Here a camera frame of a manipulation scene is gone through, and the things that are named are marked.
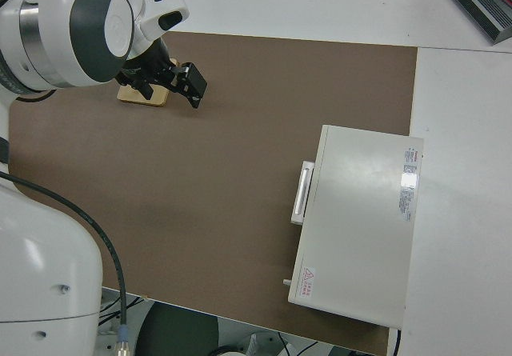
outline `label sticker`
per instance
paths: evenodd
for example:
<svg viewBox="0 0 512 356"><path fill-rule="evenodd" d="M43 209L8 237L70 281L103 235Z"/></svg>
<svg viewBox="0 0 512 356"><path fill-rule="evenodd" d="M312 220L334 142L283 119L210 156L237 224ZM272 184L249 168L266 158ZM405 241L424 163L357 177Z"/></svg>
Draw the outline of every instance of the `label sticker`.
<svg viewBox="0 0 512 356"><path fill-rule="evenodd" d="M315 269L309 266L302 268L301 283L299 288L299 296L301 298L311 298L313 294L313 282L314 282Z"/></svg>
<svg viewBox="0 0 512 356"><path fill-rule="evenodd" d="M400 201L398 209L403 219L409 222L414 213L414 193L418 186L418 160L420 153L409 148L404 153L402 180L400 181Z"/></svg>

